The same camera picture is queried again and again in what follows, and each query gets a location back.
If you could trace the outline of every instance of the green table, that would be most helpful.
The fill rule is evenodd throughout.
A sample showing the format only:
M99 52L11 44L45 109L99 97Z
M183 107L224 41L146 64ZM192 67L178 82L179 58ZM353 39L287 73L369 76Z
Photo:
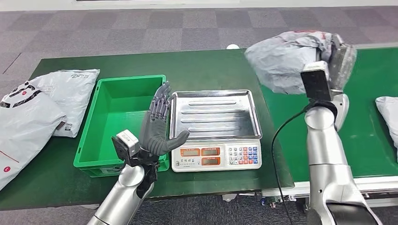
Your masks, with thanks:
M151 197L237 193L276 188L270 157L274 126L257 78L244 50L172 52L42 60L31 78L60 69L101 70L99 79L164 74L174 90L252 91L263 132L263 164L259 170L159 173ZM0 210L100 203L117 177L90 178L73 167L82 133L77 138L52 137L45 148L0 192ZM291 187L289 170L279 146L276 159L283 187Z
M276 188L269 145L274 125L298 112L307 99L274 94L257 83L243 50L175 52L124 56L42 60L32 77L59 69L101 69L100 77L165 74L174 90L250 89L263 132L263 166L259 170L234 172L159 173L152 196L167 197L209 193L245 192ZM398 49L360 50L345 92L350 110L342 130L347 160L355 178L397 176L396 149L374 100L398 95ZM0 192L0 209L49 207L99 203L115 177L90 179L72 165L76 139L51 138L39 155ZM278 171L283 187L308 181L303 117L280 133L276 145Z

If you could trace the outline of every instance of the silver robotic arm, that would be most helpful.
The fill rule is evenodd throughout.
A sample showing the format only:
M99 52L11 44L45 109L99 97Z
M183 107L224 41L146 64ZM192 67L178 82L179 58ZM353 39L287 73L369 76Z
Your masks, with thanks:
M381 224L354 183L338 130L348 112L342 92L355 62L355 50L334 37L330 62L306 65L301 73L313 107L305 114L310 172L308 224Z
M124 160L123 169L88 225L129 224L157 180L159 156L186 142L188 131L183 131L175 139L166 139L170 91L168 82L156 91L145 113L139 139L129 130L112 137L118 157Z

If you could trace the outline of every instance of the green bin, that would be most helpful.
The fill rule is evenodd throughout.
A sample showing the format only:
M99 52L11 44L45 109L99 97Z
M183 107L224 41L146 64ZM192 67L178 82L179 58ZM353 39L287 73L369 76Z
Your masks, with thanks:
M98 81L73 165L90 177L115 176L123 165L111 137L128 129L138 137L142 119L165 75L107 78ZM168 154L158 171L168 170Z

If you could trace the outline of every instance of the black cable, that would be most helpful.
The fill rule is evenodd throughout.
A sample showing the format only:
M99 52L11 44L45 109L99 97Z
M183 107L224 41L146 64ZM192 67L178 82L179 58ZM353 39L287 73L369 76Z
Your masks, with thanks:
M282 130L282 128L284 128L284 126L286 126L290 121L294 120L296 117L298 117L299 115L307 112L313 105L315 104L315 102L312 102L310 104L308 104L306 107L303 108L303 110L301 110L299 113L293 115L292 117L290 117L290 119L288 119L285 123L283 123L275 132L274 137L272 138L272 143L271 143L271 153L272 153L272 162L274 163L274 171L275 171L275 177L276 177L276 181L278 183L278 188L279 188L279 193L281 194L281 198L282 198L282 202L283 202L283 206L285 208L287 217L290 220L290 224L293 225L293 221L290 217L289 211L287 209L286 206L286 202L285 199L283 197L283 193L282 193L282 188L281 188L281 183L279 182L279 176L278 176L278 172L276 171L276 163L275 163L275 153L274 153L274 143L276 140L276 136L278 136L278 133Z

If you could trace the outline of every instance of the white plastic bag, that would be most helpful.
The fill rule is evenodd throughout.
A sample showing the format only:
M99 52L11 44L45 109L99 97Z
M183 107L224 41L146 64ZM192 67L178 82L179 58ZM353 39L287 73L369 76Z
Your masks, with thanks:
M305 64L329 61L332 34L321 31L289 31L249 47L245 56L262 85L275 93L305 93L300 73Z
M398 149L398 97L378 97L376 106L387 123L394 146Z
M99 73L99 69L60 70L30 81L49 95L67 115L66 124L56 130L54 136L77 136Z
M30 85L18 86L0 102L0 190L41 151L65 113Z

